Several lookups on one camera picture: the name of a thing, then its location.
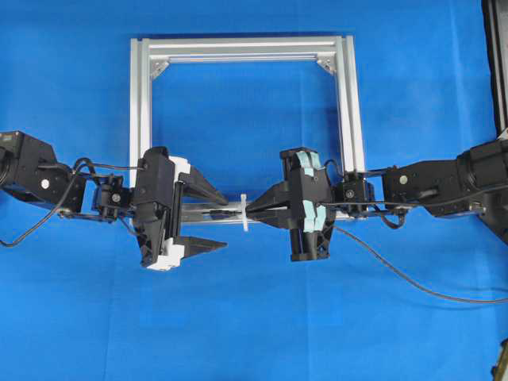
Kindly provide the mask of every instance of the aluminum frame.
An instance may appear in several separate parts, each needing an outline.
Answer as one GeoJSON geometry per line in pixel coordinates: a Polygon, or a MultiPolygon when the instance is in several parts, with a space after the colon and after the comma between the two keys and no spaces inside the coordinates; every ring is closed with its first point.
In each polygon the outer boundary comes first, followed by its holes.
{"type": "MultiPolygon", "coordinates": [[[[170,64],[315,61],[335,79],[342,174],[365,172],[364,140],[352,36],[163,40],[144,38],[132,39],[130,44],[131,166],[136,166],[138,159],[152,147],[152,81],[170,64]]],[[[133,187],[135,182],[136,174],[131,173],[130,186],[133,187]]],[[[234,203],[230,207],[235,209],[237,205],[234,203]]],[[[183,207],[183,223],[206,222],[198,214],[202,215],[203,211],[213,209],[218,209],[218,206],[186,204],[183,207]]],[[[349,217],[347,214],[337,214],[337,218],[349,217]]],[[[241,223],[241,219],[231,217],[209,222],[241,223]]]]}

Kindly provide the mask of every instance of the white plastic part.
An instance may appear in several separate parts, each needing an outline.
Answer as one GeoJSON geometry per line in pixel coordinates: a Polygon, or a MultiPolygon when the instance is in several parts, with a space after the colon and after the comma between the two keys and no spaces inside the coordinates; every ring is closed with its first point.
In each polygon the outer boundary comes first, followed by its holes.
{"type": "MultiPolygon", "coordinates": [[[[179,181],[178,177],[180,173],[191,173],[191,165],[187,159],[178,156],[169,156],[168,158],[175,164],[175,177],[173,179],[173,183],[177,183],[179,181]]],[[[163,243],[162,254],[157,257],[157,261],[148,266],[148,268],[156,271],[171,270],[172,268],[180,265],[180,261],[184,255],[185,246],[182,244],[174,244],[173,238],[170,238],[163,243]]]]}
{"type": "Polygon", "coordinates": [[[180,175],[180,173],[187,174],[191,173],[191,165],[184,157],[169,156],[169,160],[175,163],[175,179],[173,183],[176,183],[178,181],[178,176],[180,175]]]}
{"type": "Polygon", "coordinates": [[[163,243],[163,254],[157,257],[157,261],[147,268],[156,271],[168,271],[180,265],[180,261],[185,255],[185,246],[182,244],[173,244],[173,238],[163,243]]]}
{"type": "Polygon", "coordinates": [[[240,212],[241,222],[244,225],[244,232],[248,232],[248,220],[247,220],[247,195],[242,193],[240,195],[240,212]]]}

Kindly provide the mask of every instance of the black cable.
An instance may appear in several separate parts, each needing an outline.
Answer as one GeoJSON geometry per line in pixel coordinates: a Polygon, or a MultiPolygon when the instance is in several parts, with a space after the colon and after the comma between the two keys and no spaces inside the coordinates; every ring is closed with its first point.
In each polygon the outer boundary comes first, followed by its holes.
{"type": "Polygon", "coordinates": [[[367,201],[367,202],[353,202],[353,201],[344,201],[344,202],[322,202],[320,205],[323,206],[348,206],[348,205],[366,205],[366,206],[374,206],[374,205],[393,205],[393,206],[404,206],[407,208],[415,208],[417,206],[424,206],[423,204],[416,202],[392,202],[392,201],[367,201]]]}
{"type": "Polygon", "coordinates": [[[323,164],[323,167],[328,167],[329,164],[333,164],[333,166],[335,167],[335,173],[337,173],[337,176],[339,177],[339,179],[342,179],[342,175],[341,175],[341,171],[339,171],[339,164],[337,164],[337,162],[335,161],[335,159],[328,159],[325,161],[325,163],[323,164]]]}
{"type": "Polygon", "coordinates": [[[498,185],[496,187],[489,187],[483,190],[478,190],[476,192],[467,194],[465,196],[452,198],[443,202],[389,202],[389,201],[371,201],[371,202],[323,202],[321,205],[323,206],[348,206],[348,205],[393,205],[393,206],[404,206],[404,207],[417,207],[424,206],[425,208],[433,208],[436,206],[444,206],[449,204],[455,204],[456,202],[461,202],[463,200],[467,200],[468,198],[478,196],[480,194],[484,194],[487,192],[500,191],[503,189],[508,189],[508,185],[498,185]]]}
{"type": "Polygon", "coordinates": [[[28,229],[26,232],[24,232],[23,234],[21,234],[16,240],[14,240],[13,242],[4,242],[2,240],[0,240],[0,245],[1,246],[4,246],[6,248],[13,248],[14,246],[16,246],[17,244],[21,243],[27,236],[29,236],[30,234],[32,234],[34,231],[36,231],[37,229],[39,229],[49,218],[51,218],[51,216],[53,214],[55,214],[58,209],[63,205],[63,203],[65,202],[65,199],[67,198],[67,196],[69,195],[69,192],[71,191],[71,188],[72,188],[72,185],[74,184],[74,181],[78,178],[78,175],[81,174],[81,170],[86,166],[86,164],[82,164],[78,167],[77,171],[75,171],[72,176],[71,176],[71,179],[69,180],[69,184],[67,185],[67,187],[65,188],[65,191],[64,193],[62,194],[62,197],[60,198],[60,200],[56,203],[56,205],[53,207],[53,209],[51,209],[51,211],[46,214],[39,222],[37,222],[34,226],[32,226],[30,229],[28,229]]]}
{"type": "Polygon", "coordinates": [[[377,216],[381,217],[381,220],[385,223],[386,226],[388,226],[390,229],[400,229],[404,226],[406,223],[406,215],[405,214],[398,214],[398,224],[395,224],[394,222],[390,221],[388,218],[385,217],[381,209],[374,205],[374,209],[377,212],[377,216]]]}
{"type": "Polygon", "coordinates": [[[89,165],[96,168],[113,169],[115,171],[144,171],[144,168],[142,167],[118,167],[117,165],[97,164],[97,163],[89,163],[89,165]]]}
{"type": "Polygon", "coordinates": [[[127,228],[127,231],[129,232],[129,234],[135,236],[135,237],[139,237],[140,234],[136,233],[134,230],[132,230],[129,226],[129,224],[127,222],[125,222],[124,218],[123,217],[119,217],[120,219],[120,222],[123,224],[123,226],[125,226],[127,228]]]}
{"type": "Polygon", "coordinates": [[[386,267],[388,267],[390,270],[392,270],[396,275],[407,281],[412,286],[416,287],[420,291],[423,291],[427,294],[431,294],[432,296],[435,296],[437,298],[445,299],[445,300],[451,300],[453,302],[461,302],[461,303],[470,303],[470,304],[501,304],[501,303],[507,303],[508,298],[500,298],[500,299],[491,299],[491,300],[481,300],[481,299],[468,299],[468,298],[457,298],[455,296],[450,296],[446,294],[441,294],[436,291],[432,291],[428,289],[427,287],[422,286],[420,283],[416,282],[415,280],[412,280],[408,275],[404,274],[402,271],[398,270],[395,266],[393,266],[390,262],[385,260],[380,254],[377,253],[376,250],[371,248],[368,244],[363,242],[360,238],[357,236],[351,234],[350,232],[347,232],[346,230],[343,230],[337,226],[334,226],[336,230],[344,234],[345,236],[348,236],[349,238],[355,240],[357,243],[361,244],[364,248],[366,248],[377,260],[379,260],[382,264],[384,264],[386,267]]]}

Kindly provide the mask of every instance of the blue fabric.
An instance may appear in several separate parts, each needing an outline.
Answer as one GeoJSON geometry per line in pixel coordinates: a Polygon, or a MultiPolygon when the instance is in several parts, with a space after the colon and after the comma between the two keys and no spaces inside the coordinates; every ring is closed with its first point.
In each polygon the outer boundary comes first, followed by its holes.
{"type": "MultiPolygon", "coordinates": [[[[479,3],[4,1],[0,130],[127,164],[129,38],[347,33],[368,167],[454,158],[495,137],[479,3]]],[[[278,182],[282,149],[337,158],[333,81],[312,63],[174,65],[153,99],[154,143],[231,199],[278,182]]],[[[0,194],[0,214],[10,239],[44,211],[0,194]]],[[[436,290],[506,293],[508,249],[473,217],[341,225],[436,290]]],[[[477,380],[508,336],[505,306],[430,298],[335,233],[329,260],[295,264],[282,230],[184,233],[229,247],[154,273],[120,224],[55,217],[2,250],[0,379],[477,380]]]]}

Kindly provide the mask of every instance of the blue backdrop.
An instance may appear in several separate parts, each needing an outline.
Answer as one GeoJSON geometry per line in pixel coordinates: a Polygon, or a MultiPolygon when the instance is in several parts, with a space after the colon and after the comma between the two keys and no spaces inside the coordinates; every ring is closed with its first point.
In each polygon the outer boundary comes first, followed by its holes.
{"type": "MultiPolygon", "coordinates": [[[[125,165],[129,38],[347,33],[368,166],[454,158],[495,138],[479,3],[4,0],[0,130],[53,144],[64,163],[125,165]]],[[[153,99],[154,143],[230,198],[278,182],[282,149],[337,157],[333,81],[312,63],[175,65],[153,99]]],[[[0,214],[11,239],[44,211],[0,194],[0,214]]],[[[341,226],[436,290],[506,293],[508,248],[473,217],[341,226]]],[[[120,224],[55,217],[2,250],[0,379],[478,380],[508,336],[505,306],[430,298],[347,237],[329,260],[293,264],[282,230],[184,233],[229,247],[154,273],[120,224]]]]}

